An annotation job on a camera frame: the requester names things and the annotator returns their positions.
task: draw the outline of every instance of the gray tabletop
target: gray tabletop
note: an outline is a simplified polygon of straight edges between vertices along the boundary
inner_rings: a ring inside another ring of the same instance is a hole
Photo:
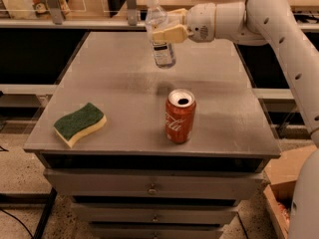
[[[80,49],[25,143],[26,151],[94,154],[278,157],[279,147],[232,43],[174,45],[177,62],[155,65],[144,32],[93,32]],[[177,88],[197,101],[184,144],[164,132],[164,103]],[[106,125],[69,149],[54,122],[87,102]]]

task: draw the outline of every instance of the cardboard box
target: cardboard box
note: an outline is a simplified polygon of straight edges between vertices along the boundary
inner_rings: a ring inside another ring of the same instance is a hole
[[[280,158],[272,159],[265,167],[270,185],[265,188],[264,195],[270,219],[279,239],[288,238],[289,222],[285,219],[278,202],[290,208],[300,169],[316,149],[315,145],[310,145],[284,151]]]

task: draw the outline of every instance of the green sponge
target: green sponge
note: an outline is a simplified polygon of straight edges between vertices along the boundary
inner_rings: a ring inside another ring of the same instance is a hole
[[[87,103],[81,109],[58,119],[54,128],[68,147],[73,147],[80,138],[100,129],[106,121],[106,116],[97,107]]]

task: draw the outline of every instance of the red can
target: red can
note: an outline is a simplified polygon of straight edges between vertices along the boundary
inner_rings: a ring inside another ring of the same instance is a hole
[[[177,89],[169,93],[166,100],[166,135],[175,143],[190,139],[196,101],[192,92]]]

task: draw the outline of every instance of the plastic bottle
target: plastic bottle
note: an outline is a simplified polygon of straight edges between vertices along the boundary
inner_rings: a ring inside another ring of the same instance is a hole
[[[176,57],[171,43],[154,43],[151,35],[153,30],[163,28],[168,23],[168,15],[159,4],[159,0],[147,0],[148,13],[146,27],[150,36],[153,56],[161,69],[171,68],[176,63]]]

